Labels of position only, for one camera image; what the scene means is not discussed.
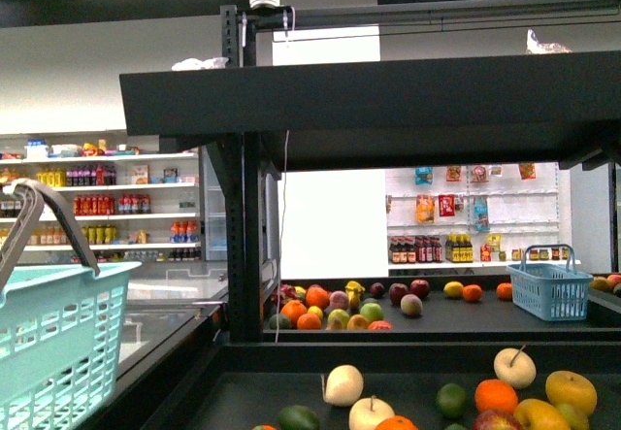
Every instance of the cable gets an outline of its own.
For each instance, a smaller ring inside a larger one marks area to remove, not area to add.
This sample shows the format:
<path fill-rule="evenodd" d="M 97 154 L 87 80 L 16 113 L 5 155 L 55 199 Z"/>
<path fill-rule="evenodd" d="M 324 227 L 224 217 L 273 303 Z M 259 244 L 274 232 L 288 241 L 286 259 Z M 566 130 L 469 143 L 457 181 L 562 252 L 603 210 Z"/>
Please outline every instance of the cable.
<path fill-rule="evenodd" d="M 289 153 L 289 130 L 284 136 L 284 163 L 282 165 L 282 218 L 280 219 L 280 235 L 278 236 L 278 250 L 280 254 L 278 255 L 278 264 L 277 264 L 277 274 L 276 274 L 276 290 L 277 290 L 277 300 L 276 300 L 276 313 L 280 314 L 280 265 L 282 261 L 282 234 L 284 233 L 284 215 L 287 210 L 287 160 Z M 278 335 L 280 333 L 280 318 L 277 316 L 276 321 L 276 337 L 274 342 L 278 342 Z"/>

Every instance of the green fruit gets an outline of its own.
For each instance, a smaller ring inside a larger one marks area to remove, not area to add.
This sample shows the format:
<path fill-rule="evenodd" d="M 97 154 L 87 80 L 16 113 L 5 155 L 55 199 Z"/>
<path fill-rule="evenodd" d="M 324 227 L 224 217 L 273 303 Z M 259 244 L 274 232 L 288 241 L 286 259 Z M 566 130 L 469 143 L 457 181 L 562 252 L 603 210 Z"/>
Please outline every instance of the green fruit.
<path fill-rule="evenodd" d="M 447 418 L 459 418 L 468 406 L 468 394 L 457 383 L 448 383 L 436 395 L 436 407 Z"/>
<path fill-rule="evenodd" d="M 278 415 L 281 430 L 319 430 L 319 416 L 306 406 L 288 406 Z"/>
<path fill-rule="evenodd" d="M 279 329 L 290 330 L 292 328 L 291 318 L 285 314 L 274 314 L 270 318 L 270 329 L 276 330 L 277 323 L 279 323 Z"/>

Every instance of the shelf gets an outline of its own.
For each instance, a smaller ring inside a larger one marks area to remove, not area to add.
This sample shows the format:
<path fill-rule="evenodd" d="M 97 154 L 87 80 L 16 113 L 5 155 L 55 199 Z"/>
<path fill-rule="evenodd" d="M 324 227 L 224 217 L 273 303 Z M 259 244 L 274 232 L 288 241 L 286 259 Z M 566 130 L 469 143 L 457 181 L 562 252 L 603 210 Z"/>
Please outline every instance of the shelf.
<path fill-rule="evenodd" d="M 92 250 L 147 250 L 151 248 L 199 248 L 201 243 L 152 243 L 152 244 L 109 244 L 93 245 Z M 26 246 L 27 252 L 57 252 L 73 250 L 71 246 Z"/>
<path fill-rule="evenodd" d="M 390 264 L 388 265 L 388 270 L 439 270 L 439 269 L 460 269 L 460 268 L 494 268 L 494 267 L 506 267 L 508 265 L 514 265 L 516 263 L 520 263 L 519 261 L 508 260 L 507 262 L 470 262 L 470 263 L 451 263 L 451 262 L 442 262 L 442 263 L 403 263 L 403 264 Z M 538 260 L 527 263 L 545 263 L 550 265 L 565 265 L 567 264 L 567 260 Z M 575 261 L 576 265 L 579 265 L 581 262 L 579 260 Z"/>
<path fill-rule="evenodd" d="M 57 192 L 102 192 L 104 190 L 132 189 L 179 189 L 181 187 L 198 187 L 197 182 L 175 182 L 172 184 L 118 184 L 118 185 L 76 185 L 71 187 L 54 187 Z"/>
<path fill-rule="evenodd" d="M 72 158 L 23 158 L 0 160 L 1 165 L 38 165 L 47 163 L 92 163 L 104 161 L 154 161 L 154 160 L 183 160 L 196 159 L 196 153 L 157 153 L 145 155 L 116 155 L 116 156 L 77 156 Z"/>
<path fill-rule="evenodd" d="M 93 215 L 93 216 L 76 216 L 77 221 L 119 221 L 128 219 L 188 219 L 197 218 L 198 214 L 140 214 L 140 215 Z M 0 218 L 0 223 L 15 223 L 17 218 Z M 41 215 L 39 221 L 56 221 L 56 216 Z"/>

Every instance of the shopping basket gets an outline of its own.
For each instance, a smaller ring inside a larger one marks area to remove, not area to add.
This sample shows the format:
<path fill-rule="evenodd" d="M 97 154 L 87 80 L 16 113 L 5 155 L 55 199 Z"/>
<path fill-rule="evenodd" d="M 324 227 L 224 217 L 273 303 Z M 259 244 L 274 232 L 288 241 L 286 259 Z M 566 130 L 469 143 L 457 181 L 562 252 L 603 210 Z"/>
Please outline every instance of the shopping basket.
<path fill-rule="evenodd" d="M 22 210 L 0 249 L 0 430 L 75 428 L 112 395 L 129 271 L 97 260 L 67 202 L 15 182 Z M 43 211 L 53 210 L 82 265 L 16 267 Z"/>
<path fill-rule="evenodd" d="M 532 248 L 568 248 L 570 255 L 565 266 L 527 264 L 526 255 Z M 524 251 L 521 263 L 508 265 L 507 270 L 511 275 L 515 305 L 546 321 L 586 318 L 589 283 L 593 276 L 575 270 L 575 255 L 570 246 L 530 246 Z"/>

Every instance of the lemon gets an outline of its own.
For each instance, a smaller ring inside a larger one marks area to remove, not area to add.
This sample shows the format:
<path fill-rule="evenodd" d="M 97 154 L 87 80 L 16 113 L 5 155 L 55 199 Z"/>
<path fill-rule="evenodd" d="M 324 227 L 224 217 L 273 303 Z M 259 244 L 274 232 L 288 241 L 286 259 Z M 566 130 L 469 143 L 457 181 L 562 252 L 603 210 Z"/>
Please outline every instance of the lemon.
<path fill-rule="evenodd" d="M 464 292 L 464 285 L 458 281 L 450 281 L 444 286 L 444 294 L 451 299 L 459 299 Z"/>
<path fill-rule="evenodd" d="M 317 306 L 309 307 L 309 314 L 315 314 L 319 317 L 320 320 L 323 320 L 323 311 Z"/>

